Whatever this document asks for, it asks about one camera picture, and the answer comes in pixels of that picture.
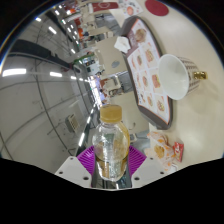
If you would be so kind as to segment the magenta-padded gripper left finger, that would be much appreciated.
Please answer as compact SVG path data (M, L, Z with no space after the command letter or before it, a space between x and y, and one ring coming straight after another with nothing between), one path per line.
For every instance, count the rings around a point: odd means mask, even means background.
M69 156L55 175L81 187L90 188L94 170L95 155L93 147L89 147L78 156Z

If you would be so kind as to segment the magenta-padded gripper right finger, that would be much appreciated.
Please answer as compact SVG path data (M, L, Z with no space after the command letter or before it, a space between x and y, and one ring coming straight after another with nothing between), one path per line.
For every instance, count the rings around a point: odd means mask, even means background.
M166 171L153 157L147 157L133 146L129 147L128 171L133 188L140 188L159 180Z

